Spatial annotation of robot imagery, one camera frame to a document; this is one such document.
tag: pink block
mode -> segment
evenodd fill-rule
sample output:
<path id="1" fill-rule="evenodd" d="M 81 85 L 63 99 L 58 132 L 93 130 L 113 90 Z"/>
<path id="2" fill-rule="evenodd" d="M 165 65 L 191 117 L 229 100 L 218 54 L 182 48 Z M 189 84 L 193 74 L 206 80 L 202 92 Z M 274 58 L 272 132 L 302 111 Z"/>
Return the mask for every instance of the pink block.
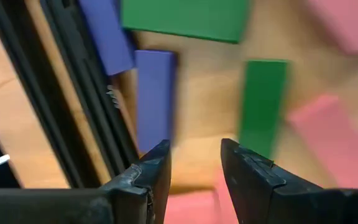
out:
<path id="1" fill-rule="evenodd" d="M 358 0 L 308 0 L 308 5 L 343 50 L 358 54 Z"/>
<path id="2" fill-rule="evenodd" d="M 219 207 L 221 211 L 221 223 L 236 224 L 239 223 L 234 210 L 233 203 L 224 180 L 223 170 L 219 171 L 215 191 L 218 193 Z"/>
<path id="3" fill-rule="evenodd" d="M 164 224 L 218 224 L 218 198 L 213 191 L 168 197 Z"/>
<path id="4" fill-rule="evenodd" d="M 320 96 L 288 120 L 340 187 L 358 188 L 358 131 L 338 97 Z"/>

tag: rectangular block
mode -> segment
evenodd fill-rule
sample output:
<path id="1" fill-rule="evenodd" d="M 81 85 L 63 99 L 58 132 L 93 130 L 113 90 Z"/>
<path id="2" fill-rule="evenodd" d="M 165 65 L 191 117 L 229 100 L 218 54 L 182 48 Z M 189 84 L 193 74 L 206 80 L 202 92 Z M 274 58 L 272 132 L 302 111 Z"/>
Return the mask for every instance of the rectangular block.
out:
<path id="1" fill-rule="evenodd" d="M 122 0 L 126 28 L 238 43 L 248 0 Z"/>
<path id="2" fill-rule="evenodd" d="M 171 139 L 175 54 L 162 50 L 136 50 L 137 142 L 147 152 L 163 139 Z"/>
<path id="3" fill-rule="evenodd" d="M 347 53 L 358 54 L 358 1 L 307 0 L 307 3 L 339 46 Z"/>
<path id="4" fill-rule="evenodd" d="M 286 61 L 251 60 L 247 63 L 239 143 L 266 158 L 272 155 L 286 73 Z"/>
<path id="5" fill-rule="evenodd" d="M 226 222 L 221 222 L 216 194 L 212 191 L 205 191 L 169 196 L 164 223 L 218 224 Z"/>
<path id="6" fill-rule="evenodd" d="M 288 120 L 339 187 L 358 188 L 358 131 L 338 97 L 320 96 Z"/>
<path id="7" fill-rule="evenodd" d="M 239 221 L 237 219 L 236 211 L 234 210 L 229 189 L 227 188 L 226 180 L 224 179 L 224 173 L 221 169 L 216 178 L 215 192 L 218 195 L 221 220 L 224 220 L 223 223 L 238 224 Z"/>
<path id="8" fill-rule="evenodd" d="M 113 0 L 80 0 L 89 31 L 108 75 L 134 67 L 134 46 L 127 39 Z"/>

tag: green block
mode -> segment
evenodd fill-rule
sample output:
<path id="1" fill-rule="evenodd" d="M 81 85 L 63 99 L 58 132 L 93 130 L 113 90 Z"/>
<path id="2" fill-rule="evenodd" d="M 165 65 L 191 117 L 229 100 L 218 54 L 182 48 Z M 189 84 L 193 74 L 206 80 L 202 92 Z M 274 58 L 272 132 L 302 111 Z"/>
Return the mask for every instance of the green block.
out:
<path id="1" fill-rule="evenodd" d="M 246 68 L 239 142 L 271 159 L 285 93 L 287 62 L 251 60 Z"/>
<path id="2" fill-rule="evenodd" d="M 238 43 L 249 0 L 122 0 L 125 28 Z"/>

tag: wooden table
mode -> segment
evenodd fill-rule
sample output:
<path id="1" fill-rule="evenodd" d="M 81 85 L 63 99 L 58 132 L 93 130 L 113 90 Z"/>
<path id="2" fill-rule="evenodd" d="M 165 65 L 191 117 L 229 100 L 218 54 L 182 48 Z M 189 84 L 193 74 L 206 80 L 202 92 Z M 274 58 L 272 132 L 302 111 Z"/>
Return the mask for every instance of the wooden table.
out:
<path id="1" fill-rule="evenodd" d="M 26 3 L 100 177 L 108 180 L 39 3 Z M 339 95 L 358 126 L 358 57 L 338 50 L 302 1 L 255 0 L 239 45 L 151 32 L 135 34 L 142 49 L 174 50 L 180 55 L 172 170 L 175 191 L 213 187 L 220 168 L 220 139 L 236 137 L 243 68 L 249 58 L 291 61 L 285 114 L 328 91 Z M 135 120 L 135 70 L 121 79 L 129 113 Z M 67 186 L 1 45 L 0 139 L 26 187 Z M 275 159 L 278 165 L 323 187 L 336 185 L 285 123 L 280 127 Z"/>

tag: blue block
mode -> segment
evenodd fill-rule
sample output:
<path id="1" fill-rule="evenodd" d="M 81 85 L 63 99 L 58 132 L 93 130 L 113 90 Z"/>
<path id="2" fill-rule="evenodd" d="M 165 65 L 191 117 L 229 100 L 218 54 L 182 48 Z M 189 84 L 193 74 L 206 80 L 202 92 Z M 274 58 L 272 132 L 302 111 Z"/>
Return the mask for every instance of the blue block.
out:
<path id="1" fill-rule="evenodd" d="M 136 50 L 137 142 L 147 152 L 172 136 L 176 56 L 162 50 Z"/>
<path id="2" fill-rule="evenodd" d="M 80 0 L 91 36 L 107 75 L 115 75 L 134 67 L 134 46 L 119 22 L 115 0 Z"/>

